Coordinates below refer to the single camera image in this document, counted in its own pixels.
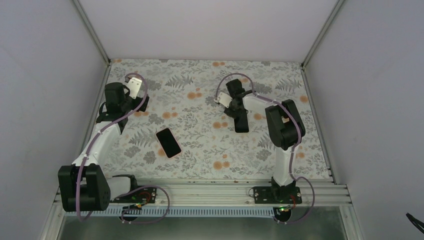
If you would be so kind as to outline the black phone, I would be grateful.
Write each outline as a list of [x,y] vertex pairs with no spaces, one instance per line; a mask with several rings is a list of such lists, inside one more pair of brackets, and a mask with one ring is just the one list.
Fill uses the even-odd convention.
[[234,119],[234,130],[236,133],[248,133],[249,122],[248,122],[248,111],[241,109]]

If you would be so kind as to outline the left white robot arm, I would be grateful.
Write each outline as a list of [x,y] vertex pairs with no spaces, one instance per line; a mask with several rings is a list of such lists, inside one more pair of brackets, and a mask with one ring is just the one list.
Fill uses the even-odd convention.
[[128,117],[147,108],[149,95],[144,93],[139,97],[141,88],[146,89],[147,83],[140,77],[105,86],[105,102],[100,106],[88,144],[70,165],[63,165],[58,170],[61,202],[66,212],[104,211],[118,196],[128,203],[139,197],[140,190],[133,176],[106,177],[103,169]]

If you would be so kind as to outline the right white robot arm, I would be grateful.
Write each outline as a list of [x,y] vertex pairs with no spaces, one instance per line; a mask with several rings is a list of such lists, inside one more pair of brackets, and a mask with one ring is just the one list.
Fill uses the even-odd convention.
[[296,193],[293,159],[306,134],[297,106],[291,99],[278,102],[253,89],[245,90],[239,79],[229,81],[226,88],[227,93],[216,92],[215,102],[224,106],[224,113],[234,120],[236,133],[249,132],[248,112],[265,115],[269,138],[276,147],[269,191],[272,200],[282,204]]

